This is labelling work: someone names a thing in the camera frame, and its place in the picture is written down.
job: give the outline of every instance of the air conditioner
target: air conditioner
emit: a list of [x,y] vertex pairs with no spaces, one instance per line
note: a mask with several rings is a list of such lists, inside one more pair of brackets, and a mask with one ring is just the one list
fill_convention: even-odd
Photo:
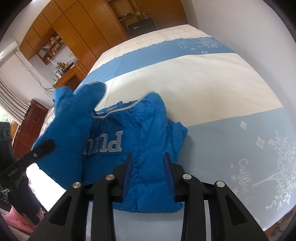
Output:
[[13,41],[2,52],[0,52],[0,63],[11,53],[17,49],[17,42]]

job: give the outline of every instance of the metal screw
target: metal screw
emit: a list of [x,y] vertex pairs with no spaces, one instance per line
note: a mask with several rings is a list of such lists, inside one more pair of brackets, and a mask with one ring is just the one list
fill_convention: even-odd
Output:
[[73,183],[72,187],[74,187],[74,188],[80,188],[81,187],[81,183],[80,182],[75,182],[75,183]]
[[115,176],[113,174],[109,174],[106,176],[106,180],[111,181],[115,178]]
[[184,175],[183,175],[183,178],[184,178],[185,180],[190,180],[190,179],[192,178],[192,176],[191,176],[190,174],[184,174]]
[[220,187],[220,188],[222,188],[222,187],[224,187],[225,186],[225,183],[224,182],[222,182],[222,181],[217,181],[217,186],[218,187]]

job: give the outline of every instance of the electrical cable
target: electrical cable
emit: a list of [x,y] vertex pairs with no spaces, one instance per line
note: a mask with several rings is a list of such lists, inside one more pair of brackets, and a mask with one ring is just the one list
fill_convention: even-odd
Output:
[[[81,70],[81,68],[79,68],[78,65],[76,65],[76,66],[77,66],[77,68],[80,69],[80,71],[83,73],[83,71]],[[85,73],[83,73],[83,74],[85,75]],[[85,75],[85,77],[86,77],[86,75]]]
[[24,63],[24,61],[16,54],[16,53],[14,53],[15,54],[15,56],[17,56],[17,58],[22,62],[22,66],[25,68],[25,70],[26,71],[28,71],[28,72],[30,72],[30,74],[33,76],[33,78],[40,84],[40,86],[41,86],[41,88],[43,88],[44,89],[44,92],[45,92],[45,94],[48,96],[48,97],[52,97],[53,96],[53,94],[54,94],[54,92],[52,91],[52,89],[53,88],[45,88],[42,84],[41,84],[41,81],[40,81],[40,79],[32,72],[32,69],[33,69],[33,65],[32,65],[32,63],[30,62],[30,61],[28,61],[29,62],[29,64],[31,65],[31,68],[29,68],[25,63]]

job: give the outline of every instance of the wooden desk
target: wooden desk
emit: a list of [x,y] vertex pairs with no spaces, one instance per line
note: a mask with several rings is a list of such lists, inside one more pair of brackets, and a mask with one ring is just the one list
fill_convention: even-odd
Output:
[[82,63],[78,62],[57,80],[54,84],[54,88],[69,86],[74,91],[87,74],[88,71],[86,68],[82,65]]

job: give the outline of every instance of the white piping trim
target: white piping trim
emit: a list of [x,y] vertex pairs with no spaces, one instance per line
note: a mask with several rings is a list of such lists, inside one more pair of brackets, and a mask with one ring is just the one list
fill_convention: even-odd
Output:
[[132,103],[131,105],[127,106],[127,107],[124,107],[124,108],[121,108],[121,109],[117,109],[117,110],[112,110],[110,112],[108,112],[106,115],[103,115],[103,116],[94,116],[94,118],[97,118],[97,119],[103,119],[105,118],[107,115],[113,113],[113,112],[117,112],[117,111],[122,111],[122,110],[128,110],[130,108],[133,108],[135,105],[137,105],[142,99],[144,99],[148,94],[150,93],[155,93],[154,91],[148,91],[146,94],[144,94],[140,99],[138,99],[136,102]]
[[108,108],[107,109],[107,112],[109,112],[109,111],[111,111],[111,110],[113,110],[113,109],[115,109],[116,108],[116,106],[114,106],[114,107],[112,107],[112,108]]

